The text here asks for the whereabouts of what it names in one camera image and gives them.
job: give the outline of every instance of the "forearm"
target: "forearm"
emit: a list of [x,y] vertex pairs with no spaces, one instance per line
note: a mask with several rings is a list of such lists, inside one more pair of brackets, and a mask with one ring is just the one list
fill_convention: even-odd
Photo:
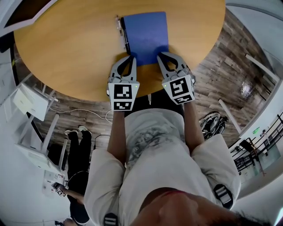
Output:
[[68,189],[65,189],[64,193],[66,195],[69,195],[69,196],[73,197],[74,199],[78,200],[78,202],[80,204],[84,204],[84,196],[81,195],[80,193],[77,193],[77,192],[74,192],[74,191],[68,190]]
[[201,130],[198,114],[193,101],[185,103],[185,141],[190,153],[204,142],[203,132]]
[[126,132],[124,112],[114,112],[107,151],[123,165],[126,161]]

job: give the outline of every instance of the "black pants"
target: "black pants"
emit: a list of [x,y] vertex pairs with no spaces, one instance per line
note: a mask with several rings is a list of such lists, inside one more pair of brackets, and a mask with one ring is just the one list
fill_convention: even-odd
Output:
[[69,133],[71,140],[68,156],[68,178],[80,171],[88,171],[89,156],[92,146],[92,135],[89,131],[82,131],[83,139],[79,144],[79,138],[76,132]]
[[125,111],[125,117],[131,113],[150,108],[161,108],[175,111],[184,117],[184,109],[182,105],[175,104],[170,99],[165,89],[151,94],[151,105],[149,104],[148,96],[136,98],[132,111]]

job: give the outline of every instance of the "shoe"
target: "shoe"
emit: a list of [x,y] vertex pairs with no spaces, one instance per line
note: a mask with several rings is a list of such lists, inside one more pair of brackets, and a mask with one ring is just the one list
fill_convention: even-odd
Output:
[[69,129],[67,129],[67,130],[65,131],[65,135],[69,135],[69,133],[72,133],[72,132],[76,132],[77,134],[79,133],[79,131],[77,131],[76,129],[74,129],[74,130],[69,130]]
[[79,125],[79,131],[89,131],[85,126],[83,125]]

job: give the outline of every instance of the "standing person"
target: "standing person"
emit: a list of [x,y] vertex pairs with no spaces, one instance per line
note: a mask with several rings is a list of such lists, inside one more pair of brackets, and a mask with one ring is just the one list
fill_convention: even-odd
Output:
[[230,211],[240,187],[222,135],[204,141],[194,102],[183,110],[161,90],[151,104],[144,96],[133,111],[114,112],[107,151],[92,154],[84,204],[96,225],[269,225]]
[[68,156],[68,189],[63,188],[63,192],[70,201],[72,219],[66,219],[64,226],[84,225],[89,221],[84,207],[84,193],[88,183],[92,133],[85,126],[79,126],[78,129],[83,134],[80,144],[77,130],[65,131],[65,134],[71,140],[71,145]]

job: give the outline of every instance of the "wooden floor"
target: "wooden floor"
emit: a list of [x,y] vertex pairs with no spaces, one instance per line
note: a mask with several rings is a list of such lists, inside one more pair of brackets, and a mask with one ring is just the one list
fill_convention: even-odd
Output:
[[[201,64],[193,70],[197,82],[195,84],[195,95],[199,118],[212,111],[218,111],[226,115],[218,100],[221,98],[230,108],[232,114],[243,128],[248,120],[241,111],[244,108],[250,117],[253,117],[263,106],[268,97],[266,85],[270,90],[272,87],[265,82],[263,72],[245,58],[246,53],[270,68],[270,65],[252,35],[243,24],[228,10],[221,34],[215,46]],[[19,79],[28,73],[21,60],[16,63]],[[41,88],[41,82],[35,78]],[[57,111],[70,111],[73,109],[87,109],[105,118],[110,110],[108,102],[89,102],[56,93],[58,103],[53,105]],[[55,112],[50,110],[44,122],[36,120],[36,125],[44,137],[48,131]],[[100,119],[95,114],[86,111],[72,111],[61,113],[51,141],[63,144],[66,129],[76,129],[78,125],[85,125],[92,132],[92,145],[94,138],[99,134],[110,134],[111,124]],[[232,123],[228,123],[223,137],[227,145],[232,144],[238,138],[238,133]],[[107,148],[109,137],[101,136],[97,139],[96,148]]]

